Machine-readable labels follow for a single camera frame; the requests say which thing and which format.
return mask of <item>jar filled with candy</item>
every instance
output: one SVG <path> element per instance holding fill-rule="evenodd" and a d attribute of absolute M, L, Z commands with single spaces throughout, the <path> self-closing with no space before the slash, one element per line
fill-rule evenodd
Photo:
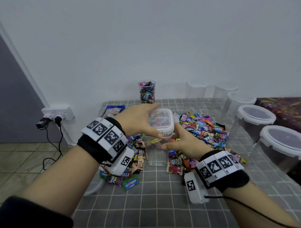
<path fill-rule="evenodd" d="M 138 83 L 142 103 L 155 103 L 155 84 L 153 80 L 143 80 Z"/>
<path fill-rule="evenodd" d="M 149 166 L 167 166 L 168 151 L 161 150 L 161 145 L 170 142 L 174 130 L 174 119 L 170 109 L 155 109 L 148 117 L 150 126 L 163 134 L 163 139 L 145 136 L 145 152 Z"/>

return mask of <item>table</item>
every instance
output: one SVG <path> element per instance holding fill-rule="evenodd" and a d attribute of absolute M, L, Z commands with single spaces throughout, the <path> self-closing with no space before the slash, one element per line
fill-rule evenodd
<path fill-rule="evenodd" d="M 210 105 L 210 99 L 193 99 L 190 103 L 184 99 L 156 102 L 179 113 L 190 109 L 208 113 Z M 99 116 L 107 105 L 121 104 L 130 107 L 140 104 L 140 100 L 105 102 Z M 282 208 L 301 220 L 301 187 L 297 183 L 264 156 L 248 174 Z M 150 167 L 146 162 L 138 178 L 140 183 L 127 192 L 105 184 L 99 192 L 83 197 L 73 216 L 74 227 L 238 227 L 223 199 L 210 199 L 206 204 L 190 203 L 181 177 L 167 173 L 166 168 Z M 271 185 L 268 180 L 277 183 Z M 211 196 L 221 195 L 215 188 L 208 192 Z"/>

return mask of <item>person's right hand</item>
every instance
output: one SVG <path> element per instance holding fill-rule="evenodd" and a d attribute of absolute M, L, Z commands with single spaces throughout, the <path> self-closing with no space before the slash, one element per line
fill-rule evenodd
<path fill-rule="evenodd" d="M 185 130 L 179 123 L 175 123 L 174 139 L 180 139 L 177 142 L 169 142 L 161 146 L 162 150 L 180 150 L 182 153 L 191 159 L 199 160 L 204 154 L 211 150 L 212 147 L 201 142 L 198 138 L 194 137 L 190 132 Z"/>

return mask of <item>person's left hand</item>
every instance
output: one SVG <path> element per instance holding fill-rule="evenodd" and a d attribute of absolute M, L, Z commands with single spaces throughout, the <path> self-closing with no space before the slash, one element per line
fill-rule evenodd
<path fill-rule="evenodd" d="M 126 136 L 146 134 L 155 138 L 162 138 L 159 131 L 148 124 L 148 114 L 156 109 L 160 103 L 133 105 L 114 117 Z"/>

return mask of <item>power outlet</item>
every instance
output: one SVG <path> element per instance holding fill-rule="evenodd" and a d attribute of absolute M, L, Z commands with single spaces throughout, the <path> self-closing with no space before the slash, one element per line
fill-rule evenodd
<path fill-rule="evenodd" d="M 43 108 L 41 111 L 44 115 L 52 113 L 56 116 L 57 114 L 62 113 L 65 116 L 65 120 L 74 119 L 74 114 L 69 105 L 53 105 L 49 108 Z"/>

